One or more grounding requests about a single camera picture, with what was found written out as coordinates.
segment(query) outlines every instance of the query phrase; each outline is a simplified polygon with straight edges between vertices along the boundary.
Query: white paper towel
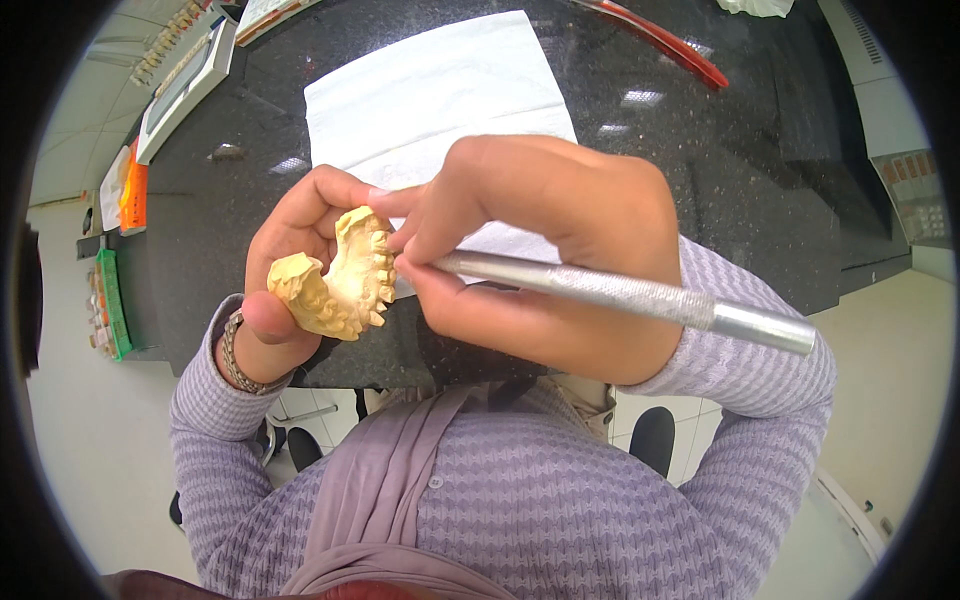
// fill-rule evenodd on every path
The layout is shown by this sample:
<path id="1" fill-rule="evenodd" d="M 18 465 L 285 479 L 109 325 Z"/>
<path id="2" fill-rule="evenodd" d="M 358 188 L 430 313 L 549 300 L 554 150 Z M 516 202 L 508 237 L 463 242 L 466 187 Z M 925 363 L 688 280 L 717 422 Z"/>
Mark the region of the white paper towel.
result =
<path id="1" fill-rule="evenodd" d="M 408 37 L 323 76 L 303 95 L 313 166 L 331 164 L 385 189 L 430 181 L 466 135 L 542 133 L 577 141 L 524 11 Z M 392 222 L 399 228 L 403 220 Z M 541 235 L 499 222 L 459 248 L 560 262 Z M 413 293 L 397 282 L 398 298 Z"/>

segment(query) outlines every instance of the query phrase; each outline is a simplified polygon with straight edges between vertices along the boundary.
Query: wristwatch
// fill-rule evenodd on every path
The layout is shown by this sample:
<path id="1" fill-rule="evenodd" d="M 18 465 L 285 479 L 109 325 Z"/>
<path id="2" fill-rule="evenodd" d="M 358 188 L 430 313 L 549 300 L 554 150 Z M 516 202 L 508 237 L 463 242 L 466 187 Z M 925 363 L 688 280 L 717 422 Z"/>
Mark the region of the wristwatch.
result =
<path id="1" fill-rule="evenodd" d="M 224 325 L 224 364 L 227 366 L 227 372 L 230 377 L 244 392 L 262 395 L 271 385 L 257 383 L 253 381 L 237 367 L 236 358 L 233 356 L 233 340 L 236 339 L 237 327 L 243 322 L 243 309 L 237 308 L 230 315 L 227 324 Z"/>

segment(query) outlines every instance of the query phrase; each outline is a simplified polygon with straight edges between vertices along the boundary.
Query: metal scalpel handle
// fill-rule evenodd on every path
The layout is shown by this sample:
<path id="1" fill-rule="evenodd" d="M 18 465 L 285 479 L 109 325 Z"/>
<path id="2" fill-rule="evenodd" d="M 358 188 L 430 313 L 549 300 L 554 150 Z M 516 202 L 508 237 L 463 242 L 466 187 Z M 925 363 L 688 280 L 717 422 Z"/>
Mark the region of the metal scalpel handle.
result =
<path id="1" fill-rule="evenodd" d="M 816 328 L 802 319 L 615 273 L 461 250 L 432 264 L 448 273 L 607 306 L 804 356 L 813 350 L 817 336 Z"/>

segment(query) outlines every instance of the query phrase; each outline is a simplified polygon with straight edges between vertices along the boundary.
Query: person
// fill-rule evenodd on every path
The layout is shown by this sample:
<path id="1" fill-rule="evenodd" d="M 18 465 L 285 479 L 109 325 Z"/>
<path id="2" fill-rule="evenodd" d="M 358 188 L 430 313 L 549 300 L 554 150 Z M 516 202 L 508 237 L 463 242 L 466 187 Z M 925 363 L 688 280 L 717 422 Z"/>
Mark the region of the person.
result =
<path id="1" fill-rule="evenodd" d="M 395 391 L 329 456 L 274 490 L 247 440 L 321 340 L 267 292 L 267 273 L 294 252 L 329 264 L 334 223 L 363 204 L 407 218 L 388 243 L 402 251 L 396 269 L 437 333 L 631 394 L 718 402 L 723 418 L 693 477 L 675 488 L 597 440 L 540 380 L 519 391 Z M 320 166 L 254 236 L 245 294 L 217 309 L 173 398 L 183 528 L 205 588 L 343 600 L 756 592 L 826 435 L 835 367 L 823 338 L 802 357 L 466 286 L 428 266 L 491 220 L 542 234 L 564 263 L 798 314 L 756 276 L 680 236 L 663 175 L 640 158 L 543 136 L 470 137 L 432 181 L 394 192 Z"/>

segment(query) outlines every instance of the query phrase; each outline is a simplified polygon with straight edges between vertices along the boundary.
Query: plaster tooth model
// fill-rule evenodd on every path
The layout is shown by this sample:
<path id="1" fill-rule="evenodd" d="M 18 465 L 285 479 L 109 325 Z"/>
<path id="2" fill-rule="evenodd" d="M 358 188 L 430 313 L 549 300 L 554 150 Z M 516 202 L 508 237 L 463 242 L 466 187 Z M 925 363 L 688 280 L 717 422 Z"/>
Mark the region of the plaster tooth model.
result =
<path id="1" fill-rule="evenodd" d="M 326 276 L 321 276 L 321 261 L 300 252 L 274 261 L 267 289 L 287 305 L 301 329 L 351 342 L 365 325 L 383 325 L 384 302 L 394 301 L 390 223 L 361 206 L 340 217 L 334 229 L 337 255 Z"/>

